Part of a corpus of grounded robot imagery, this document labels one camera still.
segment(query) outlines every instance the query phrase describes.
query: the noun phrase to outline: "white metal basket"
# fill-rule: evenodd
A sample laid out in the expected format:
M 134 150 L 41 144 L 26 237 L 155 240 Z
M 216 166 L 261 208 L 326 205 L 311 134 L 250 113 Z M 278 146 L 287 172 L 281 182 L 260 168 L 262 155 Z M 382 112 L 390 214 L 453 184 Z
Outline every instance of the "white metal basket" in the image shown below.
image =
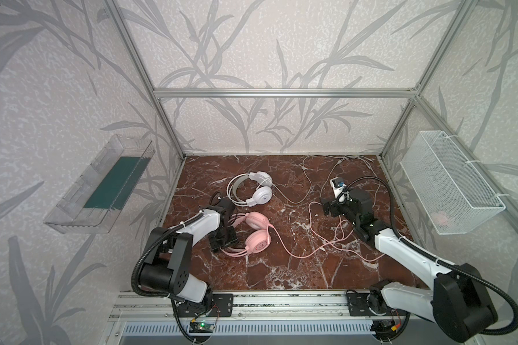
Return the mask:
M 505 209 L 500 197 L 443 131 L 421 131 L 401 166 L 440 235 L 470 232 Z

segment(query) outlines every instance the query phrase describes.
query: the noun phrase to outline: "pink cable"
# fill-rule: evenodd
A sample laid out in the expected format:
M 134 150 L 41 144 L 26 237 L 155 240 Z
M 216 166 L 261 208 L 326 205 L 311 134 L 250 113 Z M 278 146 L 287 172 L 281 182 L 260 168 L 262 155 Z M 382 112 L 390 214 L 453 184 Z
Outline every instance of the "pink cable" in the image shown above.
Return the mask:
M 310 257 L 311 255 L 313 255 L 314 253 L 316 253 L 318 250 L 320 250 L 321 248 L 323 248 L 324 246 L 327 246 L 327 245 L 331 245 L 333 248 L 339 250 L 339 251 L 345 251 L 345 252 L 352 252 L 354 253 L 355 255 L 359 256 L 359 258 L 363 259 L 364 261 L 366 262 L 374 262 L 378 259 L 380 259 L 381 257 L 383 257 L 385 254 L 382 254 L 380 256 L 378 256 L 377 258 L 375 259 L 366 259 L 364 257 L 362 257 L 362 255 L 360 255 L 358 252 L 354 251 L 354 250 L 351 250 L 351 249 L 343 249 L 343 248 L 338 248 L 334 245 L 334 243 L 338 243 L 338 242 L 341 242 L 341 241 L 344 241 L 346 239 L 349 238 L 349 236 L 351 236 L 351 234 L 353 233 L 353 230 L 346 236 L 346 237 L 343 237 L 341 239 L 338 238 L 338 236 L 336 235 L 336 231 L 338 230 L 338 227 L 341 228 L 341 233 L 342 233 L 342 236 L 345 235 L 345 232 L 344 232 L 344 228 L 343 228 L 343 222 L 344 221 L 348 221 L 346 219 L 341 219 L 340 217 L 340 223 L 338 224 L 338 226 L 336 226 L 336 230 L 334 230 L 334 238 L 336 238 L 335 241 L 328 241 L 326 238 L 320 236 L 318 233 L 316 233 L 316 231 L 313 229 L 313 225 L 312 225 L 312 221 L 313 221 L 313 215 L 311 214 L 311 205 L 312 204 L 319 204 L 321 205 L 321 203 L 317 203 L 317 202 L 311 202 L 309 204 L 309 229 L 315 234 L 317 235 L 319 238 L 321 238 L 322 240 L 326 241 L 326 243 L 320 247 L 318 247 L 317 249 L 315 249 L 313 252 L 311 252 L 311 254 L 307 255 L 307 256 L 297 256 L 297 255 L 294 255 L 292 254 L 288 248 L 286 248 L 286 245 L 284 244 L 284 241 L 282 240 L 282 238 L 280 237 L 280 234 L 278 233 L 278 230 L 276 230 L 276 228 L 272 225 L 272 224 L 269 224 L 270 227 L 272 227 L 272 229 L 274 229 L 274 231 L 276 232 L 276 234 L 278 235 L 278 238 L 280 239 L 280 243 L 282 243 L 282 246 L 284 247 L 284 249 L 286 250 L 286 252 L 288 254 L 290 254 L 290 256 L 294 257 L 294 258 L 297 258 L 297 259 L 305 259 L 305 258 L 308 258 Z

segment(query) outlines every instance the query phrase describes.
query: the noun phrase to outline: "red marble surface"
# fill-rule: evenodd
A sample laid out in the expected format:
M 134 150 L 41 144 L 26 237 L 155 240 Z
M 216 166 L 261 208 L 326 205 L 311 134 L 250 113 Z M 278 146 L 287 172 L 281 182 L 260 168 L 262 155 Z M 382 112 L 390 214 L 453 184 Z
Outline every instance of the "red marble surface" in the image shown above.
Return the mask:
M 208 156 L 188 157 L 177 190 L 173 197 L 165 226 L 186 220 L 198 211 L 198 206 L 209 202 L 216 190 L 225 195 L 226 184 L 233 176 L 245 172 L 265 171 L 272 176 L 274 183 L 293 201 L 299 201 L 309 189 L 309 181 L 300 164 L 305 156 Z M 370 165 L 376 176 L 386 179 L 375 156 L 364 156 L 372 160 Z M 320 238 L 309 230 L 310 202 L 318 202 L 321 187 L 338 159 L 328 157 L 309 157 L 304 166 L 313 189 L 299 205 L 287 202 L 278 190 L 273 198 L 264 205 L 253 208 L 238 208 L 242 211 L 258 211 L 269 218 L 279 231 L 284 243 L 297 256 L 309 254 L 313 248 L 322 245 Z M 335 167 L 331 178 L 341 176 L 347 182 L 372 175 L 366 164 L 360 160 L 345 160 Z M 238 189 L 238 195 L 249 197 L 257 184 L 247 180 Z M 331 191 L 328 184 L 323 190 L 325 197 Z M 387 191 L 376 181 L 365 180 L 356 185 L 368 190 L 372 197 L 376 190 L 374 214 L 389 224 L 389 198 Z M 334 238 L 338 218 L 326 217 L 322 207 L 311 206 L 312 227 L 327 239 Z M 401 211 L 396 208 L 398 229 L 408 234 L 407 225 Z M 346 223 L 347 235 L 352 225 Z M 253 230 L 245 223 L 236 228 L 243 247 L 245 239 Z M 270 230 L 272 242 L 264 251 L 247 257 L 232 258 L 223 252 L 212 253 L 207 238 L 203 238 L 193 248 L 191 273 L 211 284 L 213 290 L 266 290 L 266 289 L 365 289 L 382 279 L 392 279 L 405 285 L 418 286 L 421 281 L 394 259 L 384 256 L 376 262 L 367 263 L 350 252 L 338 251 L 330 245 L 305 259 L 296 259 L 284 250 L 280 239 Z M 380 252 L 369 248 L 352 234 L 337 245 L 353 249 L 367 259 L 374 259 Z

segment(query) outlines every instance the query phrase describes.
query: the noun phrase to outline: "pink ear cup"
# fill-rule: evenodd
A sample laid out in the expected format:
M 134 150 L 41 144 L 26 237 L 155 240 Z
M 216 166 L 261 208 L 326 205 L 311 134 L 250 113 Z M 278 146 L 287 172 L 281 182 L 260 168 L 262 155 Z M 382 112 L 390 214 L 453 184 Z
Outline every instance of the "pink ear cup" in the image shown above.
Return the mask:
M 267 230 L 268 218 L 259 212 L 250 212 L 246 215 L 246 223 L 255 230 Z
M 246 251 L 248 253 L 258 253 L 263 251 L 271 244 L 271 236 L 268 230 L 257 230 L 246 239 Z

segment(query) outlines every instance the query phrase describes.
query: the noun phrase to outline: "wallpaper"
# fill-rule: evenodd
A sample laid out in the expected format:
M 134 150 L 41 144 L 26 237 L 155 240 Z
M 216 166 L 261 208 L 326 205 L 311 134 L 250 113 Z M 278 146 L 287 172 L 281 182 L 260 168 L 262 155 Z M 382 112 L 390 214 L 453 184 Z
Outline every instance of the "wallpaper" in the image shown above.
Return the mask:
M 44 225 L 112 134 L 156 151 L 113 229 Z M 101 2 L 0 0 L 0 343 L 97 343 L 179 166 Z
M 187 98 L 163 107 L 194 154 L 379 153 L 402 98 Z M 300 107 L 311 110 L 300 116 Z M 222 116 L 211 116 L 218 112 Z
M 518 1 L 480 1 L 423 93 L 518 202 Z M 455 263 L 468 262 L 518 302 L 518 235 L 502 214 L 464 235 L 440 236 L 399 162 L 420 130 L 433 130 L 415 110 L 384 161 L 426 248 Z M 492 294 L 499 322 L 511 309 Z M 484 336 L 488 345 L 518 345 L 518 330 Z
M 424 97 L 518 203 L 518 1 L 476 6 Z
M 156 88 L 411 88 L 459 3 L 119 1 Z M 163 99 L 193 154 L 379 153 L 403 104 Z

